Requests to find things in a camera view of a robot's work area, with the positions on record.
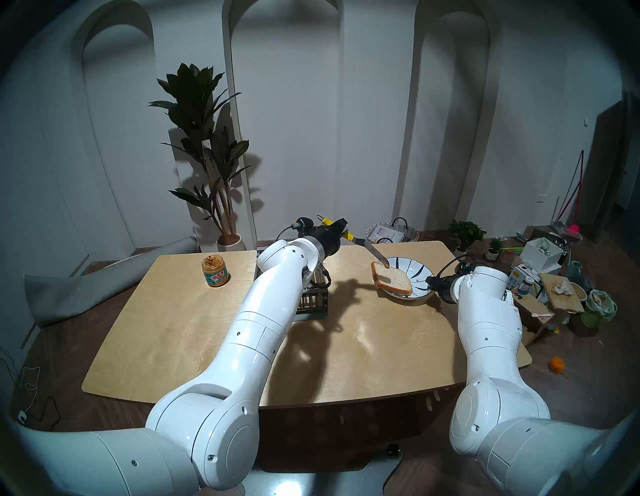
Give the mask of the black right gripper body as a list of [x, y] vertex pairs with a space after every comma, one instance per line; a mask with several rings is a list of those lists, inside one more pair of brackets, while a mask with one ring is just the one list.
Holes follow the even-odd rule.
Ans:
[[459, 280], [458, 274], [453, 274], [450, 276], [434, 276], [442, 278], [442, 287], [443, 287], [443, 295], [439, 296], [441, 301], [448, 304], [456, 304], [458, 303], [458, 293], [456, 292], [456, 284]]

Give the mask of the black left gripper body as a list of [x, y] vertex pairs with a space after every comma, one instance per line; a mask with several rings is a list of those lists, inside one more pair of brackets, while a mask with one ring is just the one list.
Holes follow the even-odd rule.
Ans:
[[335, 232], [335, 221], [329, 225], [315, 226], [310, 218], [299, 217], [294, 222], [294, 230], [297, 231], [299, 238], [310, 241], [316, 247], [320, 259], [334, 255], [340, 248], [343, 232]]

